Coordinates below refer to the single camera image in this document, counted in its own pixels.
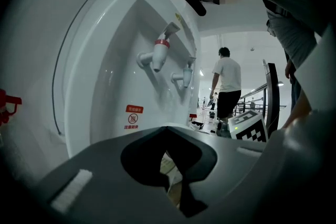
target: railing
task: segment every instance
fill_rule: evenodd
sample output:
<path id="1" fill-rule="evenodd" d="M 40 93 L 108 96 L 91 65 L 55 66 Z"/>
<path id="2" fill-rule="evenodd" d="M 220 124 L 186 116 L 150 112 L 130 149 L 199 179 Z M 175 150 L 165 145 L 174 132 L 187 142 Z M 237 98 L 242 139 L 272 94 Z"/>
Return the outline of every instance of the railing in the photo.
<path id="1" fill-rule="evenodd" d="M 259 92 L 263 92 L 264 96 L 256 101 L 262 100 L 262 105 L 255 105 L 255 110 L 261 111 L 264 119 L 266 120 L 266 129 L 268 136 L 278 128 L 279 113 L 280 113 L 280 93 L 279 93 L 279 81 L 277 76 L 277 70 L 274 63 L 268 63 L 265 65 L 266 81 L 267 83 L 260 86 L 253 92 L 250 92 L 240 98 L 243 102 L 239 102 L 235 108 L 235 114 L 244 113 L 246 109 L 251 109 L 250 104 L 252 101 L 246 102 L 246 98 L 255 95 Z"/>

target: red object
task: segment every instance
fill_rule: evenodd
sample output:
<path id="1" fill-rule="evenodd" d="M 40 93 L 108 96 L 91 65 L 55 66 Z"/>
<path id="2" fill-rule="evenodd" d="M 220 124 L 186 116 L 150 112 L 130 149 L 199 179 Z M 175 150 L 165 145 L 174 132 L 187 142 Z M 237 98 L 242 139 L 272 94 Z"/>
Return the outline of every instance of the red object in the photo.
<path id="1" fill-rule="evenodd" d="M 170 48 L 169 42 L 167 40 L 165 40 L 165 39 L 158 39 L 158 40 L 156 40 L 155 41 L 155 45 L 157 45 L 157 44 L 165 45 L 165 46 L 168 47 L 168 49 Z"/>
<path id="2" fill-rule="evenodd" d="M 126 112 L 132 112 L 132 113 L 143 113 L 143 107 L 142 106 L 136 106 L 136 105 L 128 105 L 126 106 Z"/>
<path id="3" fill-rule="evenodd" d="M 15 104 L 13 112 L 7 111 L 6 103 Z M 0 89 L 0 126 L 2 123 L 7 123 L 9 121 L 9 117 L 16 113 L 18 104 L 22 104 L 21 98 L 6 95 L 6 92 L 3 89 Z"/>

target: person's hand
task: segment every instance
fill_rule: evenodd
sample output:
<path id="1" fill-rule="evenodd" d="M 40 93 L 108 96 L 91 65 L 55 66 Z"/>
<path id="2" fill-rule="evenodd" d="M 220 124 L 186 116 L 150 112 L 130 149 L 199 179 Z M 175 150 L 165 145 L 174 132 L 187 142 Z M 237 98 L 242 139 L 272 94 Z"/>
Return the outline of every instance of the person's hand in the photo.
<path id="1" fill-rule="evenodd" d="M 285 76 L 287 79 L 289 79 L 289 70 L 292 66 L 292 61 L 289 59 L 285 68 Z"/>

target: black post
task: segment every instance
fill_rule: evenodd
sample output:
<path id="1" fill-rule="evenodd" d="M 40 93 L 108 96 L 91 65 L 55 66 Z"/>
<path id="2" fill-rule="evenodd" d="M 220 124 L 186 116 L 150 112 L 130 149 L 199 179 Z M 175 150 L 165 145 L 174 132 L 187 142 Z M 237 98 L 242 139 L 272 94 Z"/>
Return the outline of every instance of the black post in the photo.
<path id="1" fill-rule="evenodd" d="M 277 69 L 274 63 L 266 65 L 266 81 L 268 91 L 268 109 L 266 128 L 268 138 L 270 138 L 273 131 L 278 128 L 279 112 L 280 112 L 280 93 Z"/>
<path id="2" fill-rule="evenodd" d="M 263 117 L 265 119 L 265 115 L 266 115 L 266 89 L 264 89 L 264 99 L 262 101 L 262 107 L 263 107 Z"/>

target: black hair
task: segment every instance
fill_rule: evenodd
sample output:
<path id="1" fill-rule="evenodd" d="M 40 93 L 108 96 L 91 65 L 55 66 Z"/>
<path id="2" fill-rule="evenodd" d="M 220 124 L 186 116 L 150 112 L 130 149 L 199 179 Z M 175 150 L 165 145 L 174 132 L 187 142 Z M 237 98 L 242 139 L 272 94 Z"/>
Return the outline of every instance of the black hair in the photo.
<path id="1" fill-rule="evenodd" d="M 218 53 L 219 55 L 222 55 L 223 57 L 230 57 L 230 51 L 226 47 L 220 48 Z"/>

